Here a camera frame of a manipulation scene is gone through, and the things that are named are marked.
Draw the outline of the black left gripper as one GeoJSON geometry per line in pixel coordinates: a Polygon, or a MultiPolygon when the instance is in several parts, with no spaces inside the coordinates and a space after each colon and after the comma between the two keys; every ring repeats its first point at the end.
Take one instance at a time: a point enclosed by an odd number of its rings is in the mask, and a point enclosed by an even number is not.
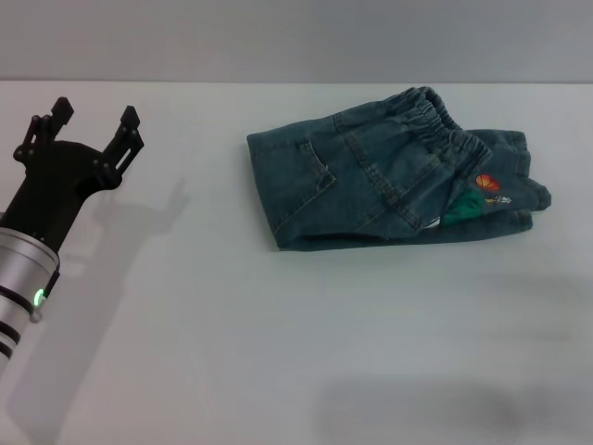
{"type": "Polygon", "coordinates": [[[50,114],[32,116],[14,159],[25,179],[1,217],[1,226],[31,236],[57,252],[84,201],[117,188],[145,146],[135,107],[127,106],[112,140],[102,152],[81,143],[55,141],[74,114],[61,96],[50,114]]]}

